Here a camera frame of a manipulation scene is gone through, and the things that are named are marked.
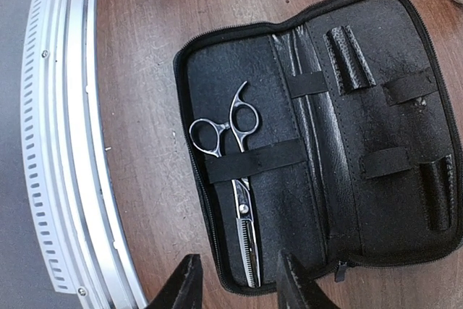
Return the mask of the black zippered tool case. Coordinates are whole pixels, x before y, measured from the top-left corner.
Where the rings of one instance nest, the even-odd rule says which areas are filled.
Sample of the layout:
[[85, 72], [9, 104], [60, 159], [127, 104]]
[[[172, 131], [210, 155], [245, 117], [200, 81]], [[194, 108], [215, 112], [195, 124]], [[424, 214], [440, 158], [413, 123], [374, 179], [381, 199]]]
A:
[[[462, 246], [462, 143], [432, 40], [410, 0], [323, 0], [281, 23], [204, 33], [174, 58], [179, 111], [222, 286], [276, 289], [281, 250], [320, 278], [444, 258]], [[260, 126], [242, 153], [194, 147], [238, 87]], [[247, 284], [232, 180], [247, 177], [261, 286]]]

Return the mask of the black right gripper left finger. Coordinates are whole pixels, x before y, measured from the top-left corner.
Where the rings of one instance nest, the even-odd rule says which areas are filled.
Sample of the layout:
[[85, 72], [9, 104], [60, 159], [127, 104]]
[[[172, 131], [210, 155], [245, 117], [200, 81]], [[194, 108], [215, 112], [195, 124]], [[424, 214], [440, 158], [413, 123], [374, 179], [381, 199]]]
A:
[[186, 255], [148, 309], [199, 309], [203, 302], [203, 267], [199, 254]]

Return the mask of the silver thinning scissors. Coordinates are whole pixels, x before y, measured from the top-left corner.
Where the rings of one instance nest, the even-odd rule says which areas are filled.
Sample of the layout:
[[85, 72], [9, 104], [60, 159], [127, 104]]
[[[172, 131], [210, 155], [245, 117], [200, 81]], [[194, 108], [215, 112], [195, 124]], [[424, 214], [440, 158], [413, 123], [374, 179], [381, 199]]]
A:
[[[237, 89], [229, 107], [229, 119], [224, 123], [216, 123], [207, 118], [196, 119], [189, 127], [189, 136], [192, 144], [199, 151], [216, 158], [222, 157], [221, 135], [227, 130], [231, 130], [239, 147], [239, 151], [244, 153], [247, 150], [245, 139], [257, 131], [260, 126], [260, 117], [257, 109], [250, 103], [242, 100], [240, 94], [247, 85], [244, 81]], [[235, 118], [239, 109], [249, 109], [254, 114], [254, 126], [249, 130], [241, 130]], [[194, 131], [201, 123], [211, 126], [216, 135], [214, 148], [203, 148], [195, 140]], [[251, 199], [251, 189], [249, 179], [240, 177], [231, 181], [234, 193], [234, 206], [236, 211], [237, 234], [239, 247], [242, 257], [242, 265], [245, 270], [247, 284], [251, 288], [261, 286], [259, 247], [255, 230], [254, 208]]]

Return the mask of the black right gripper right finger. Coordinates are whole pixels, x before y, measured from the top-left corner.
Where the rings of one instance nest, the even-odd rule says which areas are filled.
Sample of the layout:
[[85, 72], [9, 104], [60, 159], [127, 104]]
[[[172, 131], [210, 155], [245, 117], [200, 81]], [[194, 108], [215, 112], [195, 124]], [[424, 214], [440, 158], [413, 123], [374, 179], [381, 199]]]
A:
[[278, 308], [339, 309], [325, 292], [311, 279], [299, 260], [281, 250], [276, 273]]

